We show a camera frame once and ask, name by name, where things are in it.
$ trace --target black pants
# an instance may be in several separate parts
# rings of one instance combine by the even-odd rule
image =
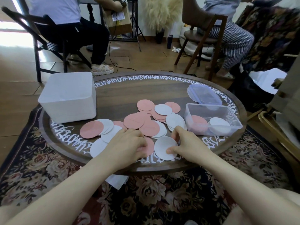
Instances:
[[[36,26],[45,39],[58,44],[59,47],[62,47],[62,38],[65,38],[70,53],[83,46],[93,45],[92,64],[100,65],[105,59],[110,33],[103,25],[81,18],[80,23]]]

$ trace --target plastic lid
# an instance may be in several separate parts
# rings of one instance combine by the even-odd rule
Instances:
[[[220,97],[207,85],[190,85],[190,91],[196,101],[206,105],[222,105]]]

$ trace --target wooden chair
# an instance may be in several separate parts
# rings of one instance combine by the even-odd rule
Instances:
[[[218,37],[218,39],[210,38],[210,37],[208,37],[209,33],[211,32],[211,30],[217,20],[222,21],[221,26],[220,26],[219,37]],[[190,62],[188,63],[183,74],[188,73],[190,67],[193,64],[193,61],[197,57],[197,54],[199,54],[197,67],[200,66],[202,49],[203,49],[204,44],[214,45],[215,52],[214,52],[214,56],[210,62],[211,70],[210,70],[209,77],[208,77],[208,80],[211,81],[212,75],[214,73],[214,69],[215,69],[215,66],[216,66],[216,63],[217,63],[217,60],[219,57],[219,53],[221,50],[222,38],[224,35],[226,23],[227,23],[227,16],[212,14],[212,13],[203,11],[197,4],[196,0],[183,0],[182,21],[185,24],[191,25],[191,28],[189,31],[186,31],[184,33],[186,40],[183,43],[180,53],[178,54],[175,65],[178,64],[178,61],[179,61],[188,41],[195,42],[198,44],[198,46],[197,46],[197,49],[195,50],[192,58],[190,59]],[[193,30],[194,27],[201,28],[203,31],[205,31],[205,34],[202,36],[201,34],[197,33],[197,31]]]
[[[68,72],[69,62],[66,60],[66,58],[70,54],[70,52],[72,52],[73,54],[77,54],[82,59],[82,61],[74,60],[74,59],[68,59],[68,60],[85,63],[89,68],[92,68],[91,63],[83,56],[83,54],[79,51],[79,49],[71,50],[70,46],[68,45],[68,42],[65,39],[62,38],[62,49],[61,49],[58,47],[57,44],[52,42],[47,42],[41,36],[38,35],[38,29],[36,28],[35,23],[45,24],[49,26],[56,25],[48,15],[44,15],[43,17],[33,16],[29,14],[22,15],[18,12],[13,12],[9,10],[7,7],[2,7],[1,9],[10,18],[12,18],[15,22],[21,25],[28,33],[32,35],[38,82],[42,82],[41,72],[58,73],[56,71],[47,70],[40,67],[40,57],[38,53],[40,50],[49,50],[53,54],[55,54],[58,58],[60,58],[64,64],[64,73]]]

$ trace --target brown chair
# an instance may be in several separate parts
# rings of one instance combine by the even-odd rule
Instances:
[[[210,38],[210,37],[208,37],[208,35],[211,32],[211,30],[217,20],[222,21],[222,24],[220,27],[220,32],[219,32],[219,37],[218,37],[218,39]],[[214,74],[214,69],[215,69],[215,66],[216,66],[216,63],[217,63],[217,60],[219,57],[219,53],[221,50],[222,38],[224,35],[226,23],[227,23],[227,16],[212,14],[212,13],[203,11],[197,4],[196,0],[183,0],[182,21],[185,24],[191,25],[191,28],[189,31],[186,31],[184,33],[186,40],[183,43],[180,53],[178,54],[175,65],[178,64],[178,61],[179,61],[188,41],[198,43],[198,46],[197,46],[197,49],[195,50],[192,58],[190,59],[190,62],[187,65],[183,74],[188,73],[191,65],[193,64],[193,61],[197,57],[197,54],[199,54],[197,67],[200,66],[201,54],[202,54],[202,49],[203,49],[204,44],[214,45],[215,52],[214,52],[214,56],[210,63],[211,70],[210,70],[210,73],[208,76],[208,80],[211,81],[212,75]],[[205,34],[202,36],[201,34],[197,33],[197,31],[193,30],[194,27],[201,28],[203,31],[205,31]]]

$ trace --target white sandal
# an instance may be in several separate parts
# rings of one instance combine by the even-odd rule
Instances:
[[[234,80],[235,79],[235,76],[231,75],[230,72],[226,73],[224,76],[222,75],[217,75],[217,77],[220,77],[220,78],[224,78],[224,79],[227,79],[227,80]]]

